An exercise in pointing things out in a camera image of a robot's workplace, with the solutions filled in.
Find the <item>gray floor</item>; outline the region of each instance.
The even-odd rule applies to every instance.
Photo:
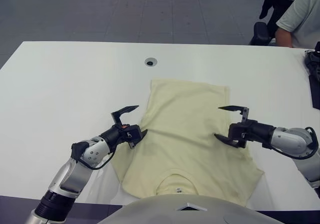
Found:
[[[22,41],[247,45],[262,3],[0,0],[0,68]]]

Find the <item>cable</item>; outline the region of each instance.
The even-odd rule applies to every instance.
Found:
[[[111,161],[112,157],[115,155],[115,151],[112,152],[112,155],[110,156],[110,158],[108,160],[106,160],[105,163],[103,163],[103,165],[99,166],[99,167],[91,167],[88,163],[86,163],[85,161],[79,159],[79,162],[82,163],[83,165],[85,165],[86,167],[88,167],[91,170],[100,170],[101,168],[103,168],[109,161]]]
[[[118,144],[120,144],[120,143],[122,143],[122,140],[121,140],[121,139],[119,139],[119,140],[116,142],[116,145],[115,145],[116,147],[115,147],[114,151],[112,152],[110,158],[109,158],[108,160],[106,160],[105,163],[103,163],[103,164],[102,164],[101,166],[99,166],[99,167],[92,167],[92,166],[90,166],[88,163],[86,163],[86,162],[85,162],[84,160],[82,160],[82,159],[79,159],[79,162],[82,163],[83,165],[85,165],[86,167],[88,167],[90,170],[100,170],[100,169],[103,168],[109,161],[111,161],[111,159],[112,159],[113,156],[115,155],[115,151],[117,150],[116,148],[117,148]]]

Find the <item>black chair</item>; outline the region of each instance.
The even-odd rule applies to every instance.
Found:
[[[264,22],[256,22],[253,27],[253,38],[249,45],[267,46],[271,39],[275,37],[275,33],[278,29],[276,22],[287,11],[294,0],[281,0],[274,7],[272,16],[268,24]]]

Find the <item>gray t-shirt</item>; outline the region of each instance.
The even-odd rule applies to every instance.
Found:
[[[276,25],[292,33],[293,47],[314,49],[320,41],[320,0],[295,0]]]

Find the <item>t-shirt sleeve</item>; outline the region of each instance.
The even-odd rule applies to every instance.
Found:
[[[295,0],[276,25],[286,31],[294,31],[306,19],[310,7],[311,0]]]

